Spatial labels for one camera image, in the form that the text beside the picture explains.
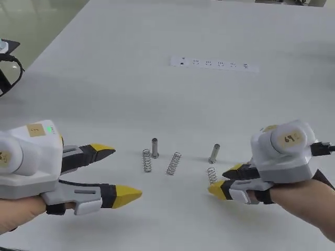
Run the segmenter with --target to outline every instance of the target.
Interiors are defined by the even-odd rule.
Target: metal rod
[[[213,147],[213,151],[211,152],[211,155],[208,159],[208,162],[210,162],[211,164],[214,164],[216,162],[216,157],[218,156],[219,150],[220,150],[220,145],[215,144]]]
[[[153,138],[152,141],[152,153],[151,153],[151,157],[152,158],[158,158],[159,157],[159,153],[158,153],[158,140],[156,138]]]

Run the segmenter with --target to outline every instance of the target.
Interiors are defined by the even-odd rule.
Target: floor
[[[0,0],[0,38],[21,43],[13,55],[27,68],[88,1]],[[325,7],[335,7],[335,0],[327,0]],[[19,69],[15,64],[1,62],[0,67],[10,81],[16,79]]]

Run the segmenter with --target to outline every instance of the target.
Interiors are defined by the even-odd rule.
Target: human hand
[[[67,209],[75,205],[66,203]],[[40,196],[17,200],[0,199],[0,234],[21,226],[46,211],[46,204]]]

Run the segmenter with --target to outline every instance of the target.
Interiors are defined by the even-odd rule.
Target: coil spring
[[[143,170],[146,173],[151,172],[151,154],[149,149],[144,149],[142,152],[143,156]]]
[[[175,152],[172,156],[172,159],[169,163],[169,166],[167,167],[166,174],[168,175],[174,175],[174,172],[176,171],[176,168],[180,162],[182,155],[179,152]]]
[[[214,167],[210,167],[207,169],[207,175],[209,179],[209,183],[214,184],[218,181],[218,177],[216,176],[216,170]]]

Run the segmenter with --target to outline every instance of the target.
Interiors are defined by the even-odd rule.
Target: label sticker
[[[7,167],[11,157],[12,155],[10,152],[0,150],[0,167]]]
[[[278,125],[276,125],[276,124],[274,124],[274,125],[270,125],[270,126],[266,127],[266,128],[263,130],[263,132],[269,132],[269,131],[275,129],[277,126],[278,126]]]
[[[300,144],[304,140],[304,137],[299,130],[294,130],[290,133],[282,134],[278,137],[279,145],[283,148],[289,148]]]
[[[42,124],[28,124],[27,128],[31,137],[45,136],[46,134]]]

